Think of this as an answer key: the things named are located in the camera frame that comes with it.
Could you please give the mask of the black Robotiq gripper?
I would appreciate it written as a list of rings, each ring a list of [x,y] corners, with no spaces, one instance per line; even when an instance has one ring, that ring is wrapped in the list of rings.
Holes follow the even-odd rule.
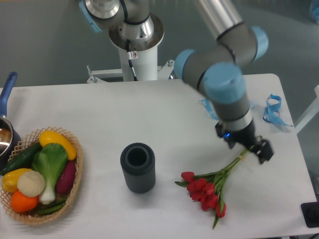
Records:
[[[272,146],[268,140],[257,140],[253,120],[240,130],[226,129],[221,122],[215,125],[215,129],[217,136],[224,139],[230,149],[233,149],[236,143],[243,145],[247,149],[250,148],[250,151],[258,157],[260,164],[269,161],[274,155]]]

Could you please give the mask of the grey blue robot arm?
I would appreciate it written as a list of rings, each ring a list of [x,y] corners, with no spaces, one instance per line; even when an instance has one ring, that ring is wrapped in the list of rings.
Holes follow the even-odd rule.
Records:
[[[79,6],[95,31],[108,31],[119,51],[124,81],[157,79],[164,28],[147,0],[81,0]],[[239,143],[261,163],[268,161],[274,153],[267,140],[255,135],[241,72],[265,54],[268,37],[261,28],[248,27],[229,0],[196,0],[194,6],[217,44],[203,53],[182,51],[173,73],[212,102],[219,119],[216,133],[229,147]]]

